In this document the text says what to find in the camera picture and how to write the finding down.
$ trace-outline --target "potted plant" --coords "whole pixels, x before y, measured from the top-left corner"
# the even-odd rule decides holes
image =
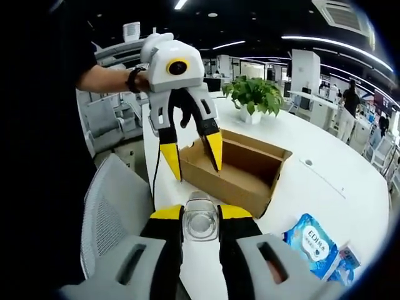
[[[240,76],[222,87],[224,96],[232,96],[235,108],[240,109],[240,117],[245,123],[256,124],[262,114],[278,115],[283,98],[280,90],[271,81],[262,78]]]

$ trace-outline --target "wristwatch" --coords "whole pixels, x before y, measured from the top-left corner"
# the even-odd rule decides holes
[[[143,67],[136,67],[131,73],[129,73],[129,77],[127,78],[127,81],[125,82],[127,88],[135,94],[139,94],[140,90],[136,87],[135,79],[136,76],[138,75],[139,72],[145,71]]]

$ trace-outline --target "hand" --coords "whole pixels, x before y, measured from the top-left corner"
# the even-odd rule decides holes
[[[147,71],[140,71],[135,77],[135,85],[138,90],[142,92],[150,91],[150,84],[148,81],[148,72]]]

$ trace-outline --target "ceiling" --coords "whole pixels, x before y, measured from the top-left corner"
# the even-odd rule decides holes
[[[123,24],[140,21],[142,37],[148,36],[153,27],[157,27],[157,32],[172,32],[177,39],[200,49],[205,58],[212,58],[218,54],[238,57],[289,57],[288,51],[291,49],[308,49],[321,57],[321,63],[362,77],[400,102],[400,92],[388,80],[390,78],[393,82],[396,81],[394,74],[373,60],[331,44],[281,38],[282,35],[301,35],[340,41],[365,50],[393,65],[390,57],[385,55],[379,37],[375,49],[372,50],[366,36],[330,26],[311,0],[187,0],[179,11],[174,10],[179,0],[88,1],[87,18],[92,26],[92,38],[102,48],[123,43]],[[209,13],[216,13],[217,16],[209,17]],[[242,40],[246,42],[212,50],[216,46]],[[332,69],[323,67],[321,71],[329,74]],[[339,71],[335,73],[347,77]]]

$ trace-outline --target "blue package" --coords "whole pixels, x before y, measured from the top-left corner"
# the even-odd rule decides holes
[[[303,214],[297,224],[284,233],[284,241],[307,262],[310,271],[322,279],[338,255],[338,247],[309,214]]]
[[[346,259],[341,259],[337,268],[328,277],[327,281],[338,281],[344,286],[349,286],[354,280],[354,269]]]

